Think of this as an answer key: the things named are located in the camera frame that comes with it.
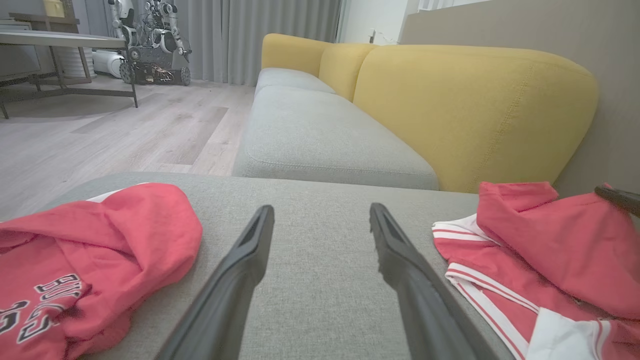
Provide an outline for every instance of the tabletop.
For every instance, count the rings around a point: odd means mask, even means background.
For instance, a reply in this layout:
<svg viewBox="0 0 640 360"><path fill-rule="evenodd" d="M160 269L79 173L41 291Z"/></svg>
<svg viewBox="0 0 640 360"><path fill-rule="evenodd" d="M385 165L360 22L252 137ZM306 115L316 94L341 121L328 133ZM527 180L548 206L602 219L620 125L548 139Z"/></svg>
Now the tabletop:
<svg viewBox="0 0 640 360"><path fill-rule="evenodd" d="M0 44L100 47L103 49L120 49L125 47L124 40L119 38L57 33L53 31L9 29L0 29Z"/></svg>

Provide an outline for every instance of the gray sofa cushion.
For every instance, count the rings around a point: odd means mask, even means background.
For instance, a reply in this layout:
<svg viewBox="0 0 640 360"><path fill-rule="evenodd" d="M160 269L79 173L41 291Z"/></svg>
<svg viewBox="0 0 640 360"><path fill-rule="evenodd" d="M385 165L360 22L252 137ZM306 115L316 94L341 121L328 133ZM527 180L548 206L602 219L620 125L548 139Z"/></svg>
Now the gray sofa cushion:
<svg viewBox="0 0 640 360"><path fill-rule="evenodd" d="M315 90L335 94L333 89L317 77L299 70L268 67L262 69L258 75L258 83L255 85L255 93L258 94L265 86L280 85Z"/></svg>
<svg viewBox="0 0 640 360"><path fill-rule="evenodd" d="M255 96L233 175L438 189L429 164L354 104L285 86Z"/></svg>
<svg viewBox="0 0 640 360"><path fill-rule="evenodd" d="M191 271L134 313L115 348L91 360L153 359L255 210L275 209L266 274L253 294L240 359L409 359L396 293L378 273L369 206L387 206L444 279L431 224L476 211L477 195L277 179L128 173L81 185L47 208L144 182L180 187L204 229ZM509 350L476 310L447 286L501 359Z"/></svg>

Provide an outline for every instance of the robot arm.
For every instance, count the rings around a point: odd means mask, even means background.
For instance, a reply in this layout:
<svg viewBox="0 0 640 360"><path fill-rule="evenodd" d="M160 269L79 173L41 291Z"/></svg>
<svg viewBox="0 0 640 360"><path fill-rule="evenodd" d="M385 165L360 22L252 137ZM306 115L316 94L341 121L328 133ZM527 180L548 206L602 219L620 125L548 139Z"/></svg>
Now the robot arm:
<svg viewBox="0 0 640 360"><path fill-rule="evenodd" d="M171 27L171 34L176 46L175 50L179 55L184 56L185 60L189 62L189 54L191 54L191 49L184 45L182 37L180 36L180 29L178 29L178 8L174 4L170 4L167 0L160 0L158 7L160 9L160 14L162 15L163 22L165 24L168 23L169 27Z"/></svg>
<svg viewBox="0 0 640 360"><path fill-rule="evenodd" d="M136 45L138 39L133 25L133 4L131 0L107 0L111 9L112 25L117 38L124 39L127 47Z"/></svg>

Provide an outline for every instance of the white cylindrical object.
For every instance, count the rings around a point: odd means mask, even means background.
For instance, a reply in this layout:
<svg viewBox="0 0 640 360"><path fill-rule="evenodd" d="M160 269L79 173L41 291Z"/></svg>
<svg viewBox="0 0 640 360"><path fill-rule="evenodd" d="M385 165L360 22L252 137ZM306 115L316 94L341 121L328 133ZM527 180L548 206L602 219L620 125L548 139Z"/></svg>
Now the white cylindrical object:
<svg viewBox="0 0 640 360"><path fill-rule="evenodd" d="M60 46L57 49L58 55L60 56L60 62L62 63L62 69L65 73L65 78L85 78L84 67L82 66L82 59L80 58L78 48ZM97 75L95 74L95 71L93 71L93 52L90 47L83 47L83 49L86 64L89 67L89 75L91 78L95 78Z"/></svg>
<svg viewBox="0 0 640 360"><path fill-rule="evenodd" d="M124 56L113 51L96 50L93 52L95 70L107 72L118 79L122 79L122 76L120 76L120 59L124 59Z"/></svg>

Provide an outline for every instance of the robot wheel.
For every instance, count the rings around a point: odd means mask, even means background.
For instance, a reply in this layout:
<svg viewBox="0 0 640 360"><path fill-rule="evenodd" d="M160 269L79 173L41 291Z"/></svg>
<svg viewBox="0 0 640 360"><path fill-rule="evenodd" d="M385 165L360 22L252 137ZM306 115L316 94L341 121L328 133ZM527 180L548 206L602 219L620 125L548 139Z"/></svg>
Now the robot wheel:
<svg viewBox="0 0 640 360"><path fill-rule="evenodd" d="M184 86L189 86L189 84L191 84L191 71L188 67L180 69L180 81Z"/></svg>

